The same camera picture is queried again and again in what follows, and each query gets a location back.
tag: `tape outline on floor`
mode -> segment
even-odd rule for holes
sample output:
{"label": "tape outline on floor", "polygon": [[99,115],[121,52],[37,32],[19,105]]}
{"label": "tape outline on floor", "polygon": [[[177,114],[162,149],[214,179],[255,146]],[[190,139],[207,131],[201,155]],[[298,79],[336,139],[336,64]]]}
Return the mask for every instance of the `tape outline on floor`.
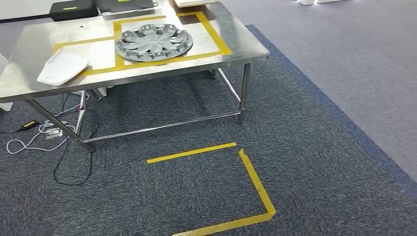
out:
{"label": "tape outline on floor", "polygon": [[[147,163],[152,164],[152,163],[156,163],[156,162],[160,162],[160,161],[171,160],[171,159],[174,159],[174,158],[194,155],[194,154],[198,154],[198,153],[202,153],[202,152],[234,147],[236,145],[237,145],[236,143],[226,143],[226,144],[217,145],[217,146],[211,146],[211,147],[205,147],[205,148],[200,148],[200,149],[191,150],[191,151],[180,152],[180,153],[176,153],[176,154],[172,154],[172,155],[167,155],[167,156],[161,156],[161,157],[157,157],[157,158],[148,159]],[[255,168],[253,167],[249,157],[244,153],[243,148],[240,149],[238,153],[239,153],[239,156],[242,159],[242,162],[243,162],[243,164],[244,164],[244,166],[245,166],[245,168],[246,168],[246,170],[249,174],[250,179],[252,180],[253,185],[255,186],[256,190],[258,191],[259,197],[261,198],[262,203],[264,204],[264,207],[267,210],[267,212],[263,213],[263,214],[259,214],[259,215],[254,215],[254,216],[242,218],[242,219],[239,219],[239,220],[232,220],[232,221],[225,222],[225,223],[220,223],[220,224],[211,225],[211,226],[207,226],[207,227],[203,227],[203,228],[199,228],[199,229],[195,229],[195,230],[190,230],[190,231],[186,231],[186,232],[182,232],[182,233],[177,233],[177,234],[174,234],[173,236],[204,236],[204,235],[210,235],[210,234],[214,234],[214,233],[218,233],[218,232],[222,232],[222,231],[226,231],[226,230],[236,229],[236,228],[240,228],[240,227],[243,227],[243,226],[248,226],[248,225],[268,221],[268,220],[272,219],[272,217],[276,214],[275,207],[273,206],[273,204],[272,204],[264,186],[262,185],[261,180],[259,179],[258,174],[256,173]]]}

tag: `table top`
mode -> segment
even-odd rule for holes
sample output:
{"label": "table top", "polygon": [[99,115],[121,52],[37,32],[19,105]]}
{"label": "table top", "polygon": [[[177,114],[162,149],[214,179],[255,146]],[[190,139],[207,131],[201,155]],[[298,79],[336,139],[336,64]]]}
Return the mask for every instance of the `table top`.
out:
{"label": "table top", "polygon": [[[268,50],[221,3],[178,8],[172,0],[142,11],[24,28],[0,77],[0,102],[134,83],[263,61]],[[173,24],[187,30],[193,47],[185,56],[158,62],[129,62],[115,54],[121,32],[144,24]],[[36,79],[60,47],[86,57],[88,68],[61,86]]]}

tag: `carpet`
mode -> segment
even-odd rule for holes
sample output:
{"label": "carpet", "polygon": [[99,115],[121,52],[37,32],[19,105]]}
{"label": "carpet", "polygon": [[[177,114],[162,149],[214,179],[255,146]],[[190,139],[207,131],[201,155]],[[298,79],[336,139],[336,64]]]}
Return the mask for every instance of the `carpet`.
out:
{"label": "carpet", "polygon": [[[96,144],[86,184],[64,186],[52,176],[63,148],[0,148],[0,235],[172,235],[265,212],[238,156],[244,148],[277,209],[267,222],[218,235],[412,235],[417,232],[415,182],[314,87],[253,26],[271,51],[254,64],[247,119],[222,118]],[[239,90],[242,67],[224,68]],[[61,110],[61,96],[38,99]],[[66,108],[78,103],[69,96]],[[82,136],[95,137],[235,109],[221,80],[193,73],[108,90],[87,102]],[[2,114],[1,131],[30,119],[43,120],[17,102]],[[62,120],[75,123],[76,115]],[[1,134],[29,140],[35,130]],[[59,139],[35,146],[53,147]],[[228,142],[236,147],[154,164],[146,160]],[[57,176],[77,183],[89,170],[89,155],[69,143]]]}

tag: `black cable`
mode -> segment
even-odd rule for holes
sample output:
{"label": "black cable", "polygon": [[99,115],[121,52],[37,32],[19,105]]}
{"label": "black cable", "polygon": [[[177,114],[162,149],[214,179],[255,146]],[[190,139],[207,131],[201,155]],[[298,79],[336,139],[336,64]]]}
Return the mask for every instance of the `black cable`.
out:
{"label": "black cable", "polygon": [[[95,128],[95,130],[91,133],[91,135],[90,135],[90,139],[94,136],[94,134],[96,134],[96,132],[98,131],[98,128],[99,128],[99,125],[100,125],[100,123],[99,123],[99,121],[98,121],[98,115],[97,115],[97,113],[96,112],[94,112],[94,111],[92,111],[92,110],[88,110],[87,109],[87,111],[91,111],[93,114],[94,114],[94,116],[95,116],[95,120],[96,120],[96,128]],[[92,156],[92,153],[90,152],[89,153],[89,155],[90,155],[90,168],[89,168],[89,173],[87,174],[87,177],[85,178],[85,180],[83,180],[83,181],[81,181],[81,182],[79,182],[79,183],[64,183],[64,182],[61,182],[61,181],[59,181],[58,180],[58,178],[57,178],[57,175],[56,175],[56,173],[57,173],[57,170],[58,170],[58,168],[59,168],[59,166],[60,166],[60,164],[61,164],[61,161],[63,160],[63,158],[65,157],[65,153],[67,152],[67,150],[68,150],[68,146],[69,146],[69,141],[66,143],[66,145],[65,145],[65,149],[64,149],[64,152],[62,153],[62,156],[61,156],[61,158],[60,158],[60,160],[58,161],[58,164],[57,164],[57,166],[55,167],[55,169],[54,169],[54,180],[55,180],[55,182],[57,182],[57,183],[59,183],[59,184],[62,184],[62,185],[65,185],[65,186],[80,186],[80,185],[83,185],[83,184],[85,184],[87,181],[88,181],[88,179],[90,178],[90,176],[91,176],[91,174],[92,174],[92,158],[93,158],[93,156]]]}
{"label": "black cable", "polygon": [[14,132],[3,132],[3,131],[0,131],[0,134],[15,134],[15,133],[17,133],[17,130],[14,131]]}
{"label": "black cable", "polygon": [[[61,100],[61,101],[62,101],[62,111],[64,111],[65,103],[67,102],[68,97],[69,97],[69,94],[67,95],[67,97],[66,97],[65,99],[64,99],[64,95],[62,95],[62,100]],[[96,128],[95,128],[95,130],[91,133],[91,135],[89,136],[89,138],[91,139],[91,138],[92,138],[92,137],[93,137],[93,136],[97,133],[100,123],[99,123],[99,120],[98,120],[98,115],[97,115],[97,113],[96,113],[95,111],[93,111],[93,110],[89,110],[89,109],[87,109],[87,111],[92,112],[92,113],[94,114],[94,116],[95,116],[95,120],[96,120]],[[60,117],[67,116],[67,115],[70,115],[70,114],[74,114],[74,113],[77,113],[77,112],[79,112],[79,111],[73,111],[73,112],[70,112],[70,113],[67,113],[67,114],[62,114],[62,115],[60,115]],[[65,153],[68,151],[68,146],[69,146],[69,140],[68,140],[68,142],[65,144],[64,152],[62,153],[61,158],[60,158],[60,160],[58,161],[57,166],[55,166],[55,168],[54,168],[54,171],[53,171],[54,180],[55,180],[55,182],[57,182],[57,183],[59,183],[59,184],[62,184],[62,185],[65,185],[65,186],[79,186],[79,185],[83,185],[84,183],[86,183],[86,182],[88,181],[88,179],[90,178],[90,176],[91,176],[91,174],[92,174],[92,153],[91,153],[91,152],[89,153],[89,155],[90,155],[90,167],[89,167],[89,173],[88,173],[87,178],[86,178],[85,180],[81,181],[80,183],[71,184],[71,183],[64,183],[64,182],[60,182],[60,181],[58,180],[57,176],[56,176],[56,172],[57,172],[57,170],[58,170],[58,168],[59,168],[59,166],[60,166],[60,164],[61,164],[61,161],[63,160],[63,158],[64,158],[64,156],[65,156]],[[29,176],[33,176],[33,175],[43,175],[43,174],[47,174],[47,171],[38,171],[38,172],[35,172],[35,173],[31,173],[31,174],[29,174],[29,175],[25,175],[25,176],[18,176],[18,177],[14,177],[14,178],[24,178],[24,177],[29,177]]]}

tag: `yellow tape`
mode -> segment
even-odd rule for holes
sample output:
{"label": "yellow tape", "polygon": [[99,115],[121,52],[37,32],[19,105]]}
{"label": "yellow tape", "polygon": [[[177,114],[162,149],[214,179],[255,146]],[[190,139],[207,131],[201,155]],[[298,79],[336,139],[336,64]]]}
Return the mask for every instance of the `yellow tape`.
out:
{"label": "yellow tape", "polygon": [[80,40],[80,41],[73,41],[73,42],[66,42],[66,43],[57,43],[55,44],[52,53],[55,54],[58,51],[58,49],[65,47],[65,46],[78,45],[78,44],[84,44],[84,43],[94,43],[94,42],[113,40],[113,39],[114,39],[114,36],[109,36],[109,37],[104,37],[104,38],[94,38],[94,39],[87,39],[87,40]]}
{"label": "yellow tape", "polygon": [[[199,21],[203,24],[204,28],[212,37],[213,41],[216,43],[217,47],[220,49],[219,52],[204,53],[204,54],[193,55],[193,56],[176,57],[176,58],[171,58],[171,59],[162,60],[162,61],[138,62],[138,63],[134,63],[130,65],[125,65],[124,59],[115,52],[115,66],[114,67],[97,69],[97,70],[86,70],[86,71],[83,71],[80,75],[82,76],[96,75],[96,74],[108,73],[108,72],[113,72],[113,71],[128,70],[128,69],[141,68],[141,67],[146,67],[146,66],[158,66],[158,65],[164,65],[164,64],[168,64],[172,62],[180,62],[180,61],[186,61],[186,60],[201,59],[201,58],[208,58],[208,57],[219,56],[219,55],[232,54],[232,51],[229,49],[226,43],[221,39],[221,37],[217,34],[217,32],[211,26],[210,22],[208,21],[207,17],[205,17],[203,12],[197,11],[197,12],[187,12],[187,13],[177,14],[178,17],[190,16],[190,15],[197,16]],[[163,19],[163,18],[166,18],[166,16],[152,16],[152,17],[143,17],[143,18],[115,21],[113,22],[113,28],[114,28],[113,36],[104,37],[104,38],[96,38],[96,39],[87,39],[87,40],[74,41],[74,42],[57,43],[54,46],[53,53],[55,53],[59,48],[64,47],[64,46],[71,46],[71,45],[77,45],[77,44],[83,44],[83,43],[93,43],[93,42],[99,42],[99,41],[105,41],[105,40],[117,40],[119,39],[121,35],[121,25],[123,23],[148,21],[148,20]]]}
{"label": "yellow tape", "polygon": [[261,198],[262,202],[265,205],[265,208],[267,209],[268,214],[271,216],[275,215],[276,210],[274,206],[272,205],[271,199],[269,199],[269,196],[264,189],[264,186],[261,183],[261,180],[258,177],[258,174],[256,174],[255,169],[252,166],[252,163],[249,160],[249,157],[243,152],[243,149],[239,151],[239,156],[241,157],[243,164],[246,167],[246,170],[248,171],[248,174],[250,176],[250,179],[253,182],[253,185],[255,186],[256,190],[258,191],[259,197]]}
{"label": "yellow tape", "polygon": [[201,24],[206,28],[207,32],[210,34],[213,41],[216,43],[217,47],[220,49],[223,55],[230,55],[232,54],[232,50],[227,46],[227,44],[223,41],[223,39],[219,36],[219,34],[214,30],[213,26],[210,24],[210,21],[204,15],[203,12],[198,11],[195,12],[197,18],[200,20]]}
{"label": "yellow tape", "polygon": [[256,174],[255,169],[252,166],[252,163],[249,160],[249,157],[243,152],[243,149],[239,151],[239,156],[241,157],[243,164],[245,165],[246,170],[248,171],[248,174],[250,176],[250,179],[253,182],[253,185],[255,186],[256,190],[258,191],[259,197],[261,198],[265,208],[267,209],[267,213],[255,215],[239,220],[233,220],[226,223],[221,223],[218,225],[212,225],[207,226],[204,228],[191,230],[183,233],[174,234],[173,236],[204,236],[204,235],[211,235],[214,233],[218,233],[221,231],[231,230],[235,228],[240,228],[243,226],[248,226],[256,223],[260,223],[263,221],[267,221],[272,219],[272,217],[275,215],[276,210],[274,206],[272,205],[271,200],[269,199],[269,196],[264,189],[264,186],[261,183],[261,180],[258,177],[258,174]]}
{"label": "yellow tape", "polygon": [[231,230],[235,228],[240,228],[243,226],[248,226],[256,223],[260,223],[263,221],[270,220],[272,216],[268,213],[255,215],[248,218],[243,218],[240,220],[234,220],[218,225],[207,226],[204,228],[191,230],[183,233],[174,234],[173,236],[204,236],[204,235],[211,235],[214,233],[218,233],[225,230]]}
{"label": "yellow tape", "polygon": [[[120,38],[120,35],[121,35],[121,24],[113,23],[113,29],[114,29],[114,39],[116,42]],[[115,66],[116,67],[124,66],[123,58],[116,52],[115,52]]]}
{"label": "yellow tape", "polygon": [[212,147],[205,147],[205,148],[201,148],[201,149],[181,152],[181,153],[172,154],[172,155],[168,155],[168,156],[161,156],[161,157],[158,157],[158,158],[153,158],[153,159],[146,160],[146,162],[148,164],[150,164],[150,163],[155,163],[155,162],[158,162],[158,161],[165,161],[165,160],[174,159],[174,158],[177,158],[177,157],[188,156],[188,155],[193,155],[193,154],[197,154],[197,153],[218,150],[218,149],[222,149],[222,148],[229,148],[229,147],[233,147],[233,146],[236,146],[236,143],[222,144],[222,145],[217,145],[217,146],[212,146]]}

